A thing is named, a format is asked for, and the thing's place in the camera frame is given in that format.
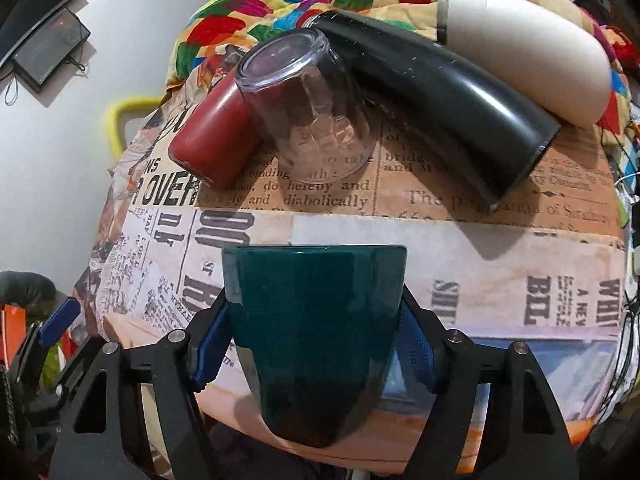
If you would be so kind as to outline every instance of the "white bottle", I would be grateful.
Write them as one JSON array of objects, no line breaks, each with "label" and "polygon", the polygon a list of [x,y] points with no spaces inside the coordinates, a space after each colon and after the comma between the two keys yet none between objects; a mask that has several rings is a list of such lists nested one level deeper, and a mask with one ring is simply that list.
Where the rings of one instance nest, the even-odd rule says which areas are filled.
[{"label": "white bottle", "polygon": [[438,0],[438,41],[577,126],[609,103],[611,68],[591,34],[527,0]]}]

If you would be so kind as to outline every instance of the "gray cloth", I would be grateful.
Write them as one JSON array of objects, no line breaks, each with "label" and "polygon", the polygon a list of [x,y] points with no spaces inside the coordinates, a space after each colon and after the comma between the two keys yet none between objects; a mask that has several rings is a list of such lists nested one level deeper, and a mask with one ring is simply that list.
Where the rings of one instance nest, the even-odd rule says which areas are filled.
[{"label": "gray cloth", "polygon": [[56,286],[49,278],[35,272],[0,272],[0,304],[16,304],[23,308],[56,298]]}]

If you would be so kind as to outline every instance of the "green ceramic cup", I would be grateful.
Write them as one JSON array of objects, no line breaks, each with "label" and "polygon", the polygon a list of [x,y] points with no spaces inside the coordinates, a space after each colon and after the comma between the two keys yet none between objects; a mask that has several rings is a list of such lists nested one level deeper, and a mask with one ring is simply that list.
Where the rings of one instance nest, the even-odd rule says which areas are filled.
[{"label": "green ceramic cup", "polygon": [[236,348],[276,435],[325,447],[377,402],[404,282],[402,246],[222,251]]}]

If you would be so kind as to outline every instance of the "upside-down glass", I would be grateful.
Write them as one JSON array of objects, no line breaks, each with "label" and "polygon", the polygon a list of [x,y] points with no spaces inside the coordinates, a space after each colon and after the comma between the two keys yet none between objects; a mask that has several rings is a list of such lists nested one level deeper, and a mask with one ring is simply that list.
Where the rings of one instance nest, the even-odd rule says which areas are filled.
[{"label": "upside-down glass", "polygon": [[319,30],[291,30],[257,45],[240,62],[236,82],[292,178],[332,182],[369,160],[376,139],[364,103]]},{"label": "upside-down glass", "polygon": [[325,447],[375,406],[392,355],[402,246],[222,250],[236,350],[277,436]]}]

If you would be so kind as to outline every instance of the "red cylinder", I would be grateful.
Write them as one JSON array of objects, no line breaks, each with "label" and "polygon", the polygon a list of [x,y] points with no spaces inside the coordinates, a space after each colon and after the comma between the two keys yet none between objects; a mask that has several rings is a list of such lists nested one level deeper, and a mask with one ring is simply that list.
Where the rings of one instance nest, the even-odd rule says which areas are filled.
[{"label": "red cylinder", "polygon": [[209,187],[233,184],[262,137],[235,82],[236,69],[211,89],[169,144],[169,157]]}]

